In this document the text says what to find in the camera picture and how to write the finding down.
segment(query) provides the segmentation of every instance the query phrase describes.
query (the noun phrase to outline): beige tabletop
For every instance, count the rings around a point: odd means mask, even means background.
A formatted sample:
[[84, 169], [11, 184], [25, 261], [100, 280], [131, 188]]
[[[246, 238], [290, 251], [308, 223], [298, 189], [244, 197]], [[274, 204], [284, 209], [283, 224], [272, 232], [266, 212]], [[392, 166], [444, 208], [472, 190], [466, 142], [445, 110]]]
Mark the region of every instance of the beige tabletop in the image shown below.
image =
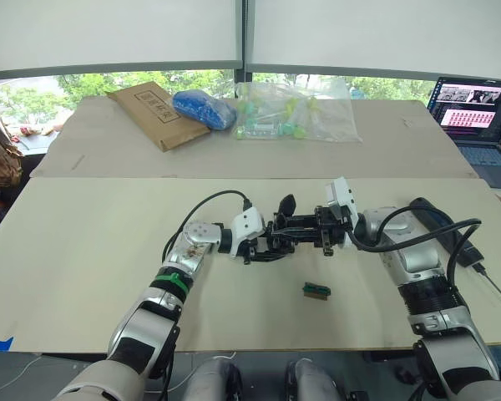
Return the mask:
[[[325, 200], [329, 180], [35, 178], [0, 225], [0, 340], [13, 351], [103, 353], [119, 319], [160, 266], [164, 243], [198, 201], [243, 190], [269, 220], [293, 193], [297, 212]], [[501, 204], [482, 180], [350, 180], [358, 210], [404, 206], [425, 196], [455, 221], [483, 221], [472, 242], [501, 286]], [[237, 196], [201, 208], [230, 222]], [[438, 248], [445, 262], [446, 254]], [[305, 281], [328, 301], [303, 297]], [[501, 343], [501, 296], [471, 269], [457, 284], [487, 343]], [[272, 263], [206, 258], [180, 320], [180, 351], [410, 348], [416, 336], [397, 289], [375, 254], [299, 246]]]
[[162, 153], [113, 100], [85, 98], [34, 177], [477, 178], [422, 103], [353, 100], [361, 143], [236, 140], [214, 132]]

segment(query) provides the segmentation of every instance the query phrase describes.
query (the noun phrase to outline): laptop keyboard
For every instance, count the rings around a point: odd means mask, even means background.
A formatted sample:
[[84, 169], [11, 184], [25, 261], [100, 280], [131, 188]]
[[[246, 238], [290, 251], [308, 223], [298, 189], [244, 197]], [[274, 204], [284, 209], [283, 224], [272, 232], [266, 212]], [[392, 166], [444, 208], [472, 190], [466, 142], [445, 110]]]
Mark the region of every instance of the laptop keyboard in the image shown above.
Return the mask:
[[501, 165], [501, 154], [496, 149], [459, 146], [470, 165]]

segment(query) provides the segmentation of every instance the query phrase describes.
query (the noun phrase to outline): robotic arm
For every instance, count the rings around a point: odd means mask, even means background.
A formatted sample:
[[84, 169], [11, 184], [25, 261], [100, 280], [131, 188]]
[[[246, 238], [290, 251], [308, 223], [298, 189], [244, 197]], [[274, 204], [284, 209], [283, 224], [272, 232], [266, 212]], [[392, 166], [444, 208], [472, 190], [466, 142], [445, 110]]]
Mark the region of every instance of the robotic arm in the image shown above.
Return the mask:
[[[394, 208], [359, 215], [343, 178], [327, 186], [326, 200], [327, 206], [317, 206], [312, 215], [294, 216], [296, 203], [289, 195], [267, 225], [255, 207], [236, 216], [230, 229], [200, 222], [186, 225], [155, 279], [115, 330], [107, 359], [81, 372], [56, 400], [142, 399], [145, 380], [160, 378], [172, 365], [183, 304], [212, 248], [242, 256], [248, 264], [280, 259], [293, 253], [299, 242], [312, 242], [331, 256], [335, 245], [369, 250], [366, 244], [376, 241], [381, 249], [393, 249], [422, 235], [410, 213], [395, 216], [383, 229], [382, 221]], [[258, 251], [259, 239], [266, 242], [266, 251]], [[383, 251], [381, 258], [407, 306], [413, 332], [422, 336], [414, 352], [429, 393], [457, 401], [501, 400], [497, 366], [431, 243]]]

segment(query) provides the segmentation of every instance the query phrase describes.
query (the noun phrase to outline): blue plastic bag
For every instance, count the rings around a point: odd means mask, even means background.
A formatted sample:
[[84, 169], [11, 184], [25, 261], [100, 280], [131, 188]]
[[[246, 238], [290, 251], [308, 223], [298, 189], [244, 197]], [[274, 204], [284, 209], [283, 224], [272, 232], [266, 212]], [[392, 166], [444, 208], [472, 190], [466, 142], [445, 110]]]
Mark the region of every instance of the blue plastic bag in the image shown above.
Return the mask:
[[227, 129], [234, 124], [237, 117], [232, 106], [198, 89], [184, 90], [175, 94], [173, 107], [177, 112], [197, 119], [212, 129]]

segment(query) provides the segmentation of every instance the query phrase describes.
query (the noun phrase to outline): window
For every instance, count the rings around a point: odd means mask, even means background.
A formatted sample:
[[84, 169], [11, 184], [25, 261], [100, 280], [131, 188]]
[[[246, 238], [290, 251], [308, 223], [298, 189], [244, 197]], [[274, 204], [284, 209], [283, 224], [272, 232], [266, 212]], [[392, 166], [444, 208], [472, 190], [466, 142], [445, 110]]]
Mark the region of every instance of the window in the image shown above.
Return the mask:
[[171, 94], [202, 89], [217, 98], [234, 97], [233, 70], [139, 71], [73, 74], [0, 81], [0, 115], [24, 153], [46, 153], [67, 118], [85, 96], [106, 95], [155, 81]]
[[338, 77], [334, 75], [316, 74], [268, 74], [253, 73], [252, 80], [256, 82], [274, 82], [305, 88], [333, 89], [334, 84], [345, 80], [352, 99], [393, 99], [420, 100], [425, 105], [433, 91], [436, 81], [421, 81], [415, 79], [392, 79], [372, 77]]

